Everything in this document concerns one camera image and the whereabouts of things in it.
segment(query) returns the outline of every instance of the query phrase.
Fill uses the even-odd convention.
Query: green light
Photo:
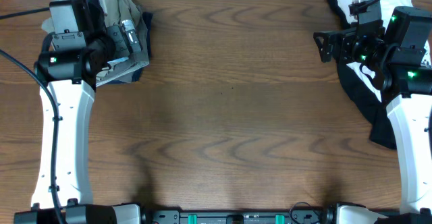
[[[416,73],[415,72],[408,72],[408,76],[413,78],[416,76]]]

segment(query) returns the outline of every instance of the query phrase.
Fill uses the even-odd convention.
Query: green tape
[[[197,219],[196,215],[188,215],[188,224],[196,224]]]
[[[276,215],[276,224],[285,224],[285,216]]]

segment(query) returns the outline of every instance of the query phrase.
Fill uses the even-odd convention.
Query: gray cloth
[[[104,85],[112,80],[129,83],[132,81],[132,74],[136,70],[150,63],[146,43],[147,27],[142,21],[141,7],[135,5],[132,0],[101,0],[101,6],[105,12],[106,27],[121,26],[123,20],[132,20],[134,22],[138,39],[142,45],[142,51],[129,55],[129,58],[110,61],[112,68],[97,74],[96,86]],[[42,23],[42,29],[47,33],[54,31],[51,18]]]

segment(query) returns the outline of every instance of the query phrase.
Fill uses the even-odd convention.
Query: wooden table
[[[0,13],[51,0],[0,0]],[[282,209],[349,201],[397,208],[396,151],[321,63],[312,34],[338,30],[325,0],[137,0],[154,13],[141,80],[98,88],[94,203]],[[414,0],[432,10],[432,0]],[[49,13],[0,21],[0,48],[31,67]],[[41,153],[38,86],[0,58],[0,223],[27,211]]]

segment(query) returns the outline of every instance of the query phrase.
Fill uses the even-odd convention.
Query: white cloth
[[[351,3],[352,3],[352,0],[337,0],[337,4],[341,8],[341,10],[345,13],[346,20],[348,23],[352,23],[352,22],[356,21],[353,16],[350,16],[350,10],[349,10],[348,5]],[[397,6],[411,6],[412,7],[411,0],[381,0],[380,3],[381,3],[381,15],[382,15],[382,20],[383,20],[383,26],[386,29],[387,29],[387,26],[390,22],[390,18],[393,14],[393,10],[395,7],[397,7]],[[425,49],[426,49],[426,53],[425,53],[425,56],[423,57],[423,63],[427,63],[427,64],[431,65],[430,48],[429,48],[428,42],[426,42],[426,44],[425,44]],[[356,72],[357,76],[367,85],[367,87],[373,93],[375,93],[378,100],[381,101],[380,91],[375,89],[372,86],[369,79],[360,71],[360,63],[359,62],[353,62],[353,63],[349,63],[347,66]],[[375,72],[372,72],[366,66],[364,66],[362,68],[362,70],[364,73],[370,75],[372,78],[375,77]]]

